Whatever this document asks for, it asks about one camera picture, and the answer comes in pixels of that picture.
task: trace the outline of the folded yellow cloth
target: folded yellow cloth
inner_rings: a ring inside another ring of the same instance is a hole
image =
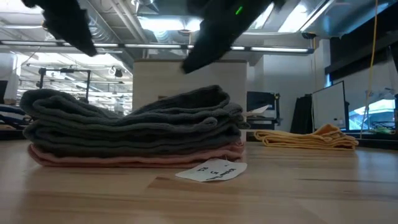
[[[312,134],[292,134],[285,131],[256,131],[257,140],[269,147],[289,147],[302,149],[355,150],[358,141],[347,136],[340,128],[326,124]]]

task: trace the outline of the folded towel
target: folded towel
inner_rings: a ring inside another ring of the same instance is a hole
[[[342,133],[339,128],[326,124],[312,134],[292,134],[284,131],[256,131],[257,140],[269,147],[302,149],[331,149],[351,151],[358,145],[354,137]]]
[[[28,147],[29,155],[43,166],[56,167],[168,167],[191,168],[211,158],[222,158],[229,161],[242,159],[244,145],[234,142],[218,149],[207,149],[189,155],[152,155],[152,157],[57,157],[44,152],[40,147],[31,144]]]
[[[243,109],[219,86],[200,88],[122,117],[55,90],[24,93],[21,108],[38,118],[24,130],[51,153],[78,157],[188,154],[240,138]]]

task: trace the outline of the white tag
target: white tag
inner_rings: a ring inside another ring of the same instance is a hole
[[[230,162],[222,159],[210,159],[190,170],[179,172],[177,177],[199,182],[229,180],[246,170],[244,162]]]

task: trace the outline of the wooden table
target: wooden table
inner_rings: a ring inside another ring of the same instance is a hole
[[[248,144],[226,182],[178,169],[43,168],[0,142],[0,223],[397,223],[398,154]]]

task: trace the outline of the gray towel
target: gray towel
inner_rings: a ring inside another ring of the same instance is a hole
[[[237,141],[242,108],[219,86],[143,106],[122,117],[55,90],[24,93],[21,108],[38,118],[27,139],[65,156],[186,154]]]

